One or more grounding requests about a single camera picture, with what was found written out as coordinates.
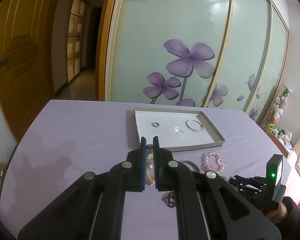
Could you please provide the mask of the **person's right hand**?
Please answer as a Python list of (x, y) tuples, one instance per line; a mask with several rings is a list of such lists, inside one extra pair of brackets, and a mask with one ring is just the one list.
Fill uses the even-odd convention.
[(276, 210), (271, 210), (265, 215), (274, 224), (282, 222), (288, 216), (286, 206), (281, 203)]

